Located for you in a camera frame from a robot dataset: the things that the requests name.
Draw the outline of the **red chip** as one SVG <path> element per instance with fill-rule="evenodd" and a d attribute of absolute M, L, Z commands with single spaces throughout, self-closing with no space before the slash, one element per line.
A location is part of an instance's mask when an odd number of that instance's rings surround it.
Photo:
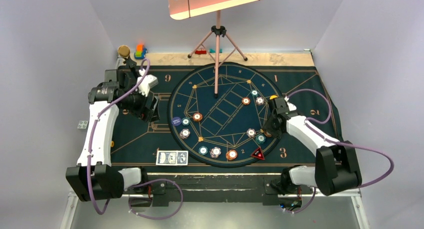
<path fill-rule="evenodd" d="M 248 97 L 243 97 L 241 102 L 243 105 L 249 105 L 251 103 L 251 100 Z"/>
<path fill-rule="evenodd" d="M 263 134 L 264 134 L 266 137 L 269 137 L 269 138 L 270 138 L 270 137 L 272 137 L 272 135 L 271 135 L 270 133 L 266 132 L 266 131 L 264 131 L 264 132 L 263 132 Z"/>
<path fill-rule="evenodd" d="M 200 122 L 203 119 L 203 115 L 199 112 L 193 114 L 192 119 L 194 122 Z"/>

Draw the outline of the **blue small blind button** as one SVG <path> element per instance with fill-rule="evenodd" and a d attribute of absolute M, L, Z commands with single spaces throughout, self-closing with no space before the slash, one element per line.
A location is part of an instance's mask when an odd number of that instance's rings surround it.
<path fill-rule="evenodd" d="M 178 117 L 178 116 L 173 117 L 173 118 L 171 119 L 171 124 L 172 124 L 173 126 L 175 126 L 175 127 L 179 126 L 181 123 L 182 123 L 182 119 L 181 119 L 180 117 Z"/>

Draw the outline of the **purple chips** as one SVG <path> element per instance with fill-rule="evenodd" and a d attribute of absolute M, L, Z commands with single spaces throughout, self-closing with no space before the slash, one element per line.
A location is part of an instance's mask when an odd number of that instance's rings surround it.
<path fill-rule="evenodd" d="M 180 131 L 179 137 L 184 140 L 184 139 L 187 139 L 190 136 L 190 134 L 191 134 L 190 130 L 188 128 L 184 128 Z"/>
<path fill-rule="evenodd" d="M 256 130 L 255 130 L 255 129 L 253 129 L 253 128 L 249 128 L 249 129 L 246 131 L 246 135 L 247 135 L 249 138 L 254 138 L 254 137 L 256 136 Z"/>

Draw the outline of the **red triangle dealer marker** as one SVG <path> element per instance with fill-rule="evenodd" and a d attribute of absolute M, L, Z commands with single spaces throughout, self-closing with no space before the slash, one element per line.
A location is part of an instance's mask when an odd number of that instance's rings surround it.
<path fill-rule="evenodd" d="M 263 150 L 261 147 L 258 147 L 257 149 L 255 149 L 250 156 L 258 160 L 263 160 L 263 161 L 265 160 L 265 156 L 263 154 Z"/>

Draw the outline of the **blue playing card deck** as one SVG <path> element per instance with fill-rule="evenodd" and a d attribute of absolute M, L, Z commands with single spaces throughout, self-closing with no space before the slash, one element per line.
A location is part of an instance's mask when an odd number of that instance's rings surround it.
<path fill-rule="evenodd" d="M 156 166 L 187 166 L 189 153 L 186 150 L 158 150 Z"/>

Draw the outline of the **orange poker chip stack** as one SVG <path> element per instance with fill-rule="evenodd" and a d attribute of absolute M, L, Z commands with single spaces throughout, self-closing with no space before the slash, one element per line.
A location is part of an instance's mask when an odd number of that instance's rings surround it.
<path fill-rule="evenodd" d="M 236 150 L 231 149 L 226 152 L 225 157 L 228 161 L 233 161 L 238 157 L 238 153 Z"/>

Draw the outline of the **green poker chip stack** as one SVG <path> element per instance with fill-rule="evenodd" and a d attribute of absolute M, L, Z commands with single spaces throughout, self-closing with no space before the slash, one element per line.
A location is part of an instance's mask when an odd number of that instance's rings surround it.
<path fill-rule="evenodd" d="M 206 146 L 200 146 L 198 153 L 202 156 L 206 155 L 209 152 L 209 149 Z"/>

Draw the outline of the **purple white poker chip stack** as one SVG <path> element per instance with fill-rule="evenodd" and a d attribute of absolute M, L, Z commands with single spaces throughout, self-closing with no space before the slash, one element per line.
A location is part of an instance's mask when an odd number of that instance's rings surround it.
<path fill-rule="evenodd" d="M 210 157 L 213 158 L 213 159 L 216 159 L 216 158 L 218 158 L 221 155 L 221 152 L 222 151 L 221 151 L 221 149 L 219 147 L 213 147 L 210 150 Z"/>

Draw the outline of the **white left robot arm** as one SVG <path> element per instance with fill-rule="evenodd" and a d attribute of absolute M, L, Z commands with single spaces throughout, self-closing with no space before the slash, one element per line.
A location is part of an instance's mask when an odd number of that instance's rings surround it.
<path fill-rule="evenodd" d="M 103 82 L 88 94 L 89 122 L 82 152 L 75 166 L 66 169 L 65 178 L 83 202 L 120 198 L 124 191 L 146 192 L 149 180 L 141 167 L 112 167 L 111 144 L 118 114 L 127 110 L 145 122 L 158 120 L 159 99 L 151 89 L 154 76 L 124 88 L 117 81 Z"/>

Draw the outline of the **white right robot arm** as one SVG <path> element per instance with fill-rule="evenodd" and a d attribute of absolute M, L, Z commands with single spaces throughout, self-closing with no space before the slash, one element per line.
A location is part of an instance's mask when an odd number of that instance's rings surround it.
<path fill-rule="evenodd" d="M 308 186 L 330 196 L 359 187 L 362 174 L 355 148 L 342 145 L 301 115 L 294 104 L 283 97 L 268 100 L 270 115 L 262 130 L 276 139 L 289 135 L 301 142 L 315 156 L 314 166 L 298 165 L 282 171 L 276 189 L 292 193 Z"/>

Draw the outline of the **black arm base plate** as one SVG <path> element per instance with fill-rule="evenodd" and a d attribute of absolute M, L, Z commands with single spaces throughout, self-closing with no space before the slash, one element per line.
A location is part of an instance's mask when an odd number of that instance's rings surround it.
<path fill-rule="evenodd" d="M 166 207 L 171 202 L 196 203 L 281 203 L 306 204 L 313 190 L 308 186 L 289 192 L 279 189 L 280 173 L 148 173 L 151 188 L 128 189 L 123 196 L 152 199 L 152 206 Z"/>

